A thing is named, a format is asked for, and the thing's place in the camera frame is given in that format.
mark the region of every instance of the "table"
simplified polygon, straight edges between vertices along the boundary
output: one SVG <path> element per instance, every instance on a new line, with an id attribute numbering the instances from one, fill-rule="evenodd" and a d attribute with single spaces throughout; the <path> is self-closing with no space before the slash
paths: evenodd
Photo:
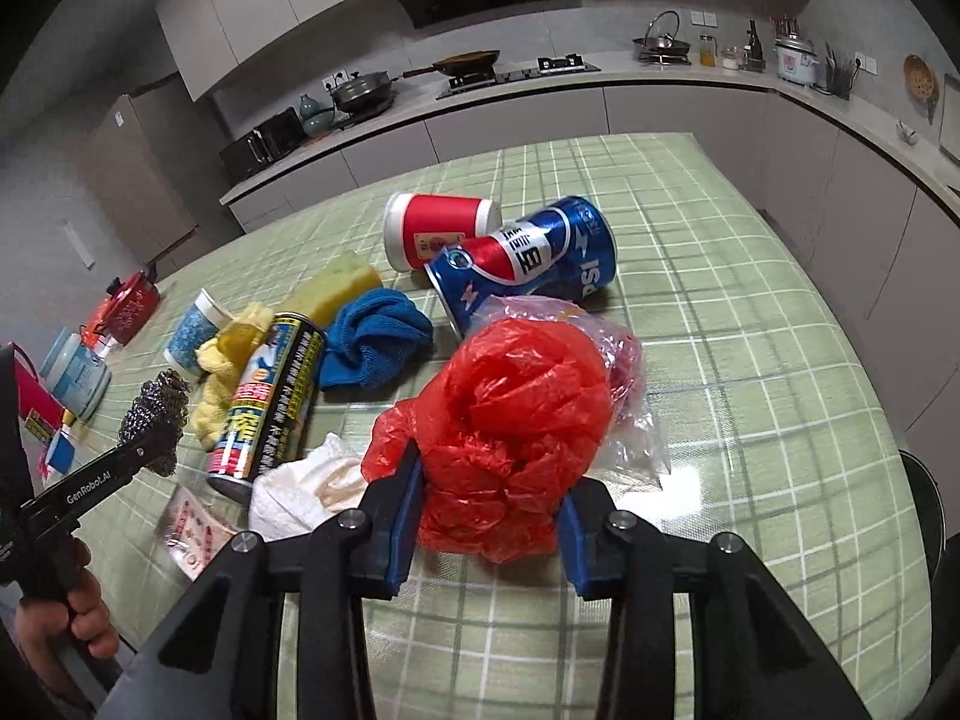
<path id="1" fill-rule="evenodd" d="M 321 397 L 305 446 L 326 432 L 362 452 L 378 413 L 416 394 L 456 346 L 424 282 L 394 274 L 380 214 L 404 189 L 492 196 L 504 218 L 585 194 L 616 233 L 616 282 L 594 306 L 646 352 L 648 397 L 669 443 L 662 490 L 611 484 L 669 533 L 730 529 L 788 589 L 875 718 L 912 709 L 929 679 L 930 606 L 920 531 L 898 450 L 870 382 L 806 275 L 691 135 L 635 134 L 511 148 L 428 167 L 325 201 L 221 248 L 161 284 L 146 328 L 109 359 L 113 380 L 80 431 L 85 459 L 115 442 L 142 381 L 200 287 L 237 312 L 275 305 L 355 250 L 437 328 L 432 358 L 378 399 Z M 222 514 L 203 452 L 179 446 L 176 480 Z M 187 581 L 155 538 L 173 482 L 141 472 L 83 519 L 93 569 L 121 630 L 142 642 Z M 296 599 L 287 600 L 280 717 L 294 716 Z M 677 597 L 678 717 L 692 715 L 689 613 Z M 556 557 L 500 567 L 418 552 L 392 603 L 366 605 L 381 718 L 589 718 L 608 605 L 585 604 Z"/>

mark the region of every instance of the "bolt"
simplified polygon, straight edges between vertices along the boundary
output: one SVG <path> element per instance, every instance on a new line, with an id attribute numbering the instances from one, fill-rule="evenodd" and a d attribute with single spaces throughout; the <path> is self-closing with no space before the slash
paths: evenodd
<path id="1" fill-rule="evenodd" d="M 253 552 L 256 549 L 256 541 L 256 533 L 243 531 L 243 533 L 237 533 L 230 540 L 230 546 L 232 546 L 234 552 Z"/>
<path id="2" fill-rule="evenodd" d="M 607 517 L 607 519 L 618 531 L 629 531 L 630 528 L 637 525 L 637 515 L 633 512 L 625 512 L 624 509 L 617 509 L 615 512 L 610 512 L 610 516 Z"/>
<path id="3" fill-rule="evenodd" d="M 720 533 L 717 536 L 717 546 L 720 547 L 721 552 L 733 555 L 734 552 L 743 549 L 743 539 L 736 533 Z"/>
<path id="4" fill-rule="evenodd" d="M 349 531 L 355 531 L 362 528 L 367 521 L 367 515 L 361 509 L 347 509 L 337 515 L 337 522 L 341 528 L 347 528 Z"/>

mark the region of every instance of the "white countertop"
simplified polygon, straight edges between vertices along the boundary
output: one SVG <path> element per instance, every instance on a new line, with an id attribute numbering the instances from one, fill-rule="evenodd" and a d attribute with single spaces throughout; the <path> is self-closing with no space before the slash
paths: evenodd
<path id="1" fill-rule="evenodd" d="M 292 154 L 271 165 L 267 170 L 242 181 L 220 198 L 222 205 L 227 205 L 239 199 L 244 194 L 267 183 L 272 178 L 288 172 L 292 167 L 309 162 L 331 151 L 350 143 L 366 138 L 374 133 L 395 127 L 413 119 L 422 119 L 443 113 L 445 110 L 459 108 L 464 105 L 478 103 L 485 100 L 496 100 L 506 95 L 523 94 L 526 92 L 542 91 L 555 87 L 570 86 L 601 86 L 604 84 L 632 81 L 636 83 L 678 80 L 702 84 L 736 85 L 768 89 L 779 92 L 785 97 L 798 100 L 809 108 L 833 119 L 842 127 L 850 129 L 864 140 L 872 143 L 888 156 L 895 159 L 906 170 L 913 173 L 920 183 L 941 199 L 947 208 L 952 210 L 960 220 L 960 197 L 951 187 L 960 190 L 960 167 L 943 156 L 939 146 L 920 137 L 915 146 L 909 146 L 896 136 L 896 118 L 886 111 L 877 108 L 867 100 L 852 95 L 849 100 L 821 95 L 815 90 L 808 89 L 776 77 L 776 68 L 773 63 L 767 63 L 766 73 L 748 73 L 747 71 L 723 70 L 722 68 L 708 68 L 700 64 L 690 67 L 659 67 L 641 65 L 634 60 L 629 52 L 597 53 L 584 55 L 584 60 L 600 68 L 598 73 L 566 74 L 565 76 L 547 76 L 540 79 L 518 81 L 517 83 L 498 84 L 467 92 L 462 95 L 437 100 L 437 95 L 446 88 L 446 79 L 439 79 L 430 83 L 414 84 L 409 81 L 397 81 L 397 98 L 394 105 L 384 114 L 370 119 L 363 124 L 357 124 L 345 131 L 335 131 L 310 141 L 301 146 Z M 499 71 L 516 70 L 529 65 L 497 66 Z"/>

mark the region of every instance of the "blue paper cup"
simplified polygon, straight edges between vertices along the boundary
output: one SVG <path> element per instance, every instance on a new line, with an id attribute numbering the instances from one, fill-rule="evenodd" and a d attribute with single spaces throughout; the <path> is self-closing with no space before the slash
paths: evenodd
<path id="1" fill-rule="evenodd" d="M 173 338 L 163 351 L 163 357 L 181 376 L 198 381 L 203 369 L 197 362 L 197 349 L 224 329 L 233 317 L 210 298 L 206 290 L 200 290 Z"/>

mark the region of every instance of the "paper cup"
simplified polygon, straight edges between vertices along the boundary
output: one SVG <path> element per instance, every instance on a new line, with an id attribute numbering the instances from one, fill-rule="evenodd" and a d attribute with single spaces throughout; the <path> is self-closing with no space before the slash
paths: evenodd
<path id="1" fill-rule="evenodd" d="M 163 357 L 181 376 L 198 381 L 203 369 L 197 362 L 197 349 L 223 330 L 231 319 L 233 317 L 218 306 L 206 290 L 200 290 L 167 343 Z"/>
<path id="2" fill-rule="evenodd" d="M 383 247 L 395 271 L 422 271 L 443 247 L 501 227 L 500 206 L 483 197 L 398 191 L 383 213 Z"/>

